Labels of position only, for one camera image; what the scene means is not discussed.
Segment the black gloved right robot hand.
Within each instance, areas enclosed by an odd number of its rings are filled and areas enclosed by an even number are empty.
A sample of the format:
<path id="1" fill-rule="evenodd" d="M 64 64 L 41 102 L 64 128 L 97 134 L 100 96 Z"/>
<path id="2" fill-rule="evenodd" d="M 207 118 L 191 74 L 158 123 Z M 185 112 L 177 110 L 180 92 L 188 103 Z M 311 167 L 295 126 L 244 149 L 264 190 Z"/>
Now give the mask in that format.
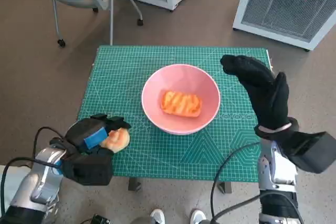
<path id="1" fill-rule="evenodd" d="M 250 98 L 258 125 L 277 130 L 289 123 L 289 86 L 284 72 L 274 76 L 261 61 L 247 56 L 223 55 L 221 65 L 234 75 Z"/>

